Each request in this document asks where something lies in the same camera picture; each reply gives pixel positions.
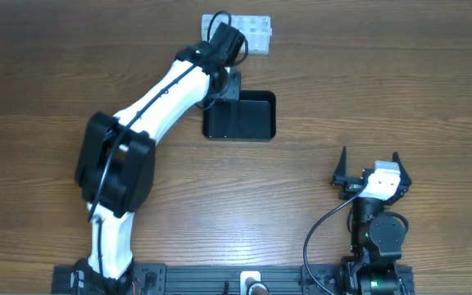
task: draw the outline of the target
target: wooden tabletop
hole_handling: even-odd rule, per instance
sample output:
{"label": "wooden tabletop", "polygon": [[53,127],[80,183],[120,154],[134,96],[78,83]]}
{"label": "wooden tabletop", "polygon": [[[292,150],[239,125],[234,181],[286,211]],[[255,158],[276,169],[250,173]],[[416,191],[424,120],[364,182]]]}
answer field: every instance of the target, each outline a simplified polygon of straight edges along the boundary
{"label": "wooden tabletop", "polygon": [[[0,0],[0,293],[48,293],[90,252],[75,165],[89,117],[141,98],[200,37],[203,13],[268,15],[270,54],[239,69],[277,97],[269,143],[206,140],[191,109],[157,149],[136,261],[302,264],[310,227],[351,175],[398,151],[413,179],[401,264],[418,293],[472,293],[472,1]],[[309,247],[348,254],[340,211]]]}

